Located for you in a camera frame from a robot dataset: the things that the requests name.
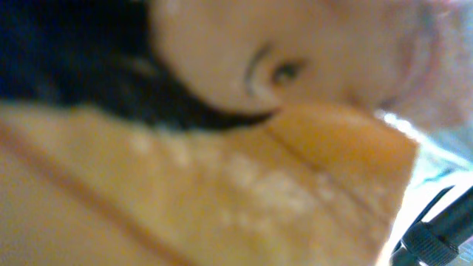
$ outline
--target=black hair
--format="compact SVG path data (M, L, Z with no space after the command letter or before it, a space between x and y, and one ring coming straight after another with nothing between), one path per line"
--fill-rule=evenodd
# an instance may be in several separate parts
M231 129L270 114L220 112L186 89L148 42L145 1L3 0L0 100L91 103L170 129Z

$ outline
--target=lips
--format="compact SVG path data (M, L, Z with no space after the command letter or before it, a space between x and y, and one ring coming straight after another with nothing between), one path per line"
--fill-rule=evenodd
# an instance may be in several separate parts
M440 53L440 33L435 21L432 5L422 6L419 14L420 28L409 36L408 44L402 45L404 53L404 78L394 91L404 93L381 104L384 111L425 95L432 87L432 80L438 68Z

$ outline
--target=eye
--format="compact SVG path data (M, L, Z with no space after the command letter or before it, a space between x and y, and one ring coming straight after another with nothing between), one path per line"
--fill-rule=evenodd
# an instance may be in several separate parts
M280 64L273 71L271 82L275 86L288 85L299 76L305 65L305 61L289 61Z

